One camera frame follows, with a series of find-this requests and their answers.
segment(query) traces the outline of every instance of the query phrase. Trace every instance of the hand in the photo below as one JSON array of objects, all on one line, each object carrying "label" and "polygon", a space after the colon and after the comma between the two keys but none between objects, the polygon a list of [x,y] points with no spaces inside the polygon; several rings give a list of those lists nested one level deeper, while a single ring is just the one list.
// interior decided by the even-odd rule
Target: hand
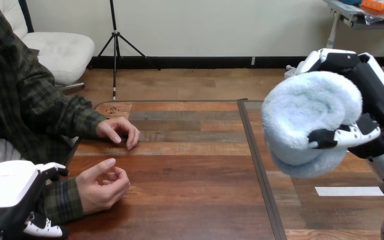
[{"label": "hand", "polygon": [[117,132],[128,133],[126,147],[132,149],[138,143],[141,132],[124,117],[111,118],[101,121],[96,128],[96,134],[100,138],[110,138],[114,143],[119,144],[122,139]]},{"label": "hand", "polygon": [[[115,163],[114,158],[107,159],[76,177],[84,214],[110,209],[129,189],[130,182],[126,171],[115,167],[114,172],[108,172]],[[109,180],[103,180],[102,185],[99,185],[97,177],[101,175],[107,175]]]}]

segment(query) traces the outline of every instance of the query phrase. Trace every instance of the plaid shirt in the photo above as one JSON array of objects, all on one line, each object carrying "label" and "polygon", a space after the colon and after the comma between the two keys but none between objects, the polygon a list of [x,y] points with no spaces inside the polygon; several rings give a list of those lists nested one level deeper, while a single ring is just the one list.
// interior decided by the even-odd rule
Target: plaid shirt
[{"label": "plaid shirt", "polygon": [[[53,75],[14,34],[0,10],[0,138],[34,164],[64,163],[71,147],[61,135],[97,138],[97,125],[105,119],[90,101],[65,96],[55,87]],[[57,224],[82,217],[76,179],[46,186],[37,210]]]}]

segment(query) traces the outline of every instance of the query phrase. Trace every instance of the tripod leg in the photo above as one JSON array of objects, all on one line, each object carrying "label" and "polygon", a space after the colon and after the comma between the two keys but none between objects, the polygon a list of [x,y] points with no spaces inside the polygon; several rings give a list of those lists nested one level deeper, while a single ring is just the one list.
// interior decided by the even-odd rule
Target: tripod leg
[{"label": "tripod leg", "polygon": [[102,53],[104,52],[104,50],[107,48],[108,44],[110,44],[111,40],[115,38],[114,36],[114,33],[111,34],[111,37],[109,38],[109,40],[106,42],[105,46],[103,46],[102,50],[100,51],[100,53],[98,54],[98,57],[100,57],[102,55]]},{"label": "tripod leg", "polygon": [[116,76],[117,76],[117,53],[116,53],[116,46],[117,46],[117,37],[114,39],[114,82],[112,83],[112,100],[116,100]]},{"label": "tripod leg", "polygon": [[119,38],[118,37],[115,37],[115,41],[116,41],[116,44],[117,44],[117,46],[116,46],[116,48],[117,48],[117,57],[121,57],[121,55],[120,55],[120,46],[119,46]]},{"label": "tripod leg", "polygon": [[127,39],[125,39],[121,34],[120,32],[117,33],[117,36],[120,37],[121,39],[123,39],[130,47],[132,47],[136,52],[138,52],[142,57],[144,57],[146,59],[146,61],[148,61],[148,63],[154,68],[154,69],[158,69],[158,70],[161,70],[161,68],[159,68],[158,66],[156,66],[156,64],[154,64],[153,62],[150,61],[150,59],[145,56],[141,51],[139,51],[139,49],[137,49],[135,46],[133,46],[133,44],[131,44],[129,41],[127,41]]}]

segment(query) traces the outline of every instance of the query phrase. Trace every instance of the robotic arm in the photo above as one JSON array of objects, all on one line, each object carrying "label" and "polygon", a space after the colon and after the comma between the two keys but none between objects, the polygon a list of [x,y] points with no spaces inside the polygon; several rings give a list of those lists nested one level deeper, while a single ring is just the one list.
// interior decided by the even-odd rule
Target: robotic arm
[{"label": "robotic arm", "polygon": [[0,163],[0,240],[64,240],[68,230],[46,217],[32,212],[46,181],[67,176],[65,166],[50,162],[34,165],[31,161]]},{"label": "robotic arm", "polygon": [[[308,136],[314,149],[347,147],[365,159],[384,193],[384,72],[368,53],[321,49],[313,51],[301,62],[295,75],[313,71],[340,74],[353,82],[362,96],[362,115],[352,125],[341,125],[335,131],[315,130]],[[381,228],[384,239],[384,223]]]}]

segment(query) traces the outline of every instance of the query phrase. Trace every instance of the wooden table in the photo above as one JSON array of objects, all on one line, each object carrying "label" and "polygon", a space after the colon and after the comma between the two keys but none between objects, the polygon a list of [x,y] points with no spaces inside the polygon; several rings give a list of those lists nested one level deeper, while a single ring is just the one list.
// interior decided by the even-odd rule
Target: wooden table
[{"label": "wooden table", "polygon": [[260,101],[107,102],[140,142],[81,140],[68,166],[75,176],[108,158],[131,187],[106,212],[68,225],[72,240],[379,240],[384,197],[319,196],[315,187],[377,182],[351,154],[333,172],[291,178],[270,160]]},{"label": "wooden table", "polygon": [[97,111],[126,117],[140,142],[82,140],[75,176],[108,158],[130,189],[109,211],[68,225],[69,239],[274,239],[237,101],[108,102]]}]

